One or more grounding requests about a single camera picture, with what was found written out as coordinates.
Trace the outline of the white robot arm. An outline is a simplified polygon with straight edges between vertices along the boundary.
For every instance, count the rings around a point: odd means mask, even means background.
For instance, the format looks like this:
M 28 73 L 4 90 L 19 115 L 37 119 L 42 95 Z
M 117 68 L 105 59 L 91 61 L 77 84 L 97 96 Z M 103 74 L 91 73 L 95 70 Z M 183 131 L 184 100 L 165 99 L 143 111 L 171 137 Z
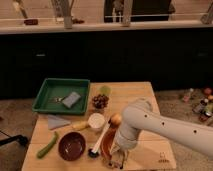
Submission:
M 213 127 L 156 114 L 148 100 L 139 98 L 122 111 L 115 144 L 122 150 L 137 146 L 140 133 L 150 131 L 213 158 Z

